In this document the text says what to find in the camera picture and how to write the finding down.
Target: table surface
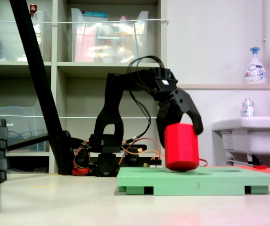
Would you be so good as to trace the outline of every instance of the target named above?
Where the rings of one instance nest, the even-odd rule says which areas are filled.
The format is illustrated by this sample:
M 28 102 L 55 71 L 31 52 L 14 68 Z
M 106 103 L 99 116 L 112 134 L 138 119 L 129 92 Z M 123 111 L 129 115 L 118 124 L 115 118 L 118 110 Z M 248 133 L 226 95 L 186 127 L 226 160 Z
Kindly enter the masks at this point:
M 0 226 L 270 225 L 270 194 L 125 195 L 116 183 L 116 178 L 10 174 L 0 185 Z

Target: number 3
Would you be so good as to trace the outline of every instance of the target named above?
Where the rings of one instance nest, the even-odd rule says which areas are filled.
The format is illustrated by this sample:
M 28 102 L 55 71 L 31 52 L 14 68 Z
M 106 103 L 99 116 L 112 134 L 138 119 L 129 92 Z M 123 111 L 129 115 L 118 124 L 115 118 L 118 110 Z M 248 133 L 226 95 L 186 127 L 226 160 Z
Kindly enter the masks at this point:
M 200 182 L 196 183 L 196 190 L 200 190 L 201 186 L 200 186 Z

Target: green platform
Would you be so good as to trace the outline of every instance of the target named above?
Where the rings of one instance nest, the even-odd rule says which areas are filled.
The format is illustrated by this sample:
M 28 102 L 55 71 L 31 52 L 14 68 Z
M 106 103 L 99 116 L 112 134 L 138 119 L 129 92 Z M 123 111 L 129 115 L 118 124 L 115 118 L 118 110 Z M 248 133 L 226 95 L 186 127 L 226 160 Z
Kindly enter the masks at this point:
M 270 174 L 239 167 L 200 167 L 188 172 L 166 168 L 121 167 L 119 192 L 153 195 L 268 194 Z

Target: red block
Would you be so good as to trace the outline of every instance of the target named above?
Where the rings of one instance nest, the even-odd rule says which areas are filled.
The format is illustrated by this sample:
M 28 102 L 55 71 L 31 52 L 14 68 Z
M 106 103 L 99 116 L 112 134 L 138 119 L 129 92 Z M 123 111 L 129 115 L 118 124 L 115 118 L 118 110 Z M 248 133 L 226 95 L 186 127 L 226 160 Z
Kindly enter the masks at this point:
M 199 166 L 197 135 L 192 125 L 169 125 L 164 133 L 165 166 L 170 170 L 188 171 Z

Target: orange wire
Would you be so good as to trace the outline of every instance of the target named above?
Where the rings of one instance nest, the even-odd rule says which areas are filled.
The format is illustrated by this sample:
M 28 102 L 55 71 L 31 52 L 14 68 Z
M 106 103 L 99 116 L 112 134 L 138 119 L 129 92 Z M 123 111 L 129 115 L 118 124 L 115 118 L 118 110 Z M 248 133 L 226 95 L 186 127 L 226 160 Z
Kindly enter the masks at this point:
M 161 147 L 160 147 L 160 145 L 159 145 L 154 139 L 152 139 L 152 138 L 145 137 L 145 138 L 140 138 L 140 139 L 138 139 L 138 140 L 135 140 L 133 143 L 130 144 L 130 146 L 128 146 L 128 148 L 127 148 L 126 150 L 129 150 L 129 148 L 132 147 L 133 144 L 136 143 L 136 142 L 139 141 L 139 140 L 151 140 L 151 141 L 153 141 L 153 142 L 158 146 L 158 152 L 157 152 L 156 150 L 154 150 L 154 152 L 157 152 L 157 153 L 155 154 L 155 156 L 158 154 L 158 155 L 159 155 L 159 160 L 161 160 L 161 155 L 162 155 L 162 154 L 161 154 Z M 121 156 L 118 165 L 121 164 L 121 162 L 122 162 L 124 156 L 125 156 L 125 152 L 124 152 L 123 155 Z
M 200 161 L 204 161 L 206 164 L 205 165 L 203 165 L 203 166 L 201 166 L 201 167 L 206 167 L 206 166 L 208 166 L 208 162 L 207 162 L 207 160 L 205 160 L 205 159 L 199 159 Z
M 81 167 L 81 166 L 77 165 L 77 163 L 75 162 L 75 158 L 76 158 L 76 156 L 78 155 L 78 153 L 83 149 L 83 146 L 85 146 L 85 145 L 87 144 L 88 141 L 89 141 L 89 140 L 84 141 L 84 142 L 82 143 L 82 145 L 77 149 L 77 151 L 76 151 L 76 153 L 75 153 L 74 160 L 73 160 L 73 164 L 74 164 L 75 167 L 78 167 L 78 168 L 81 168 L 81 169 L 87 168 L 87 167 Z

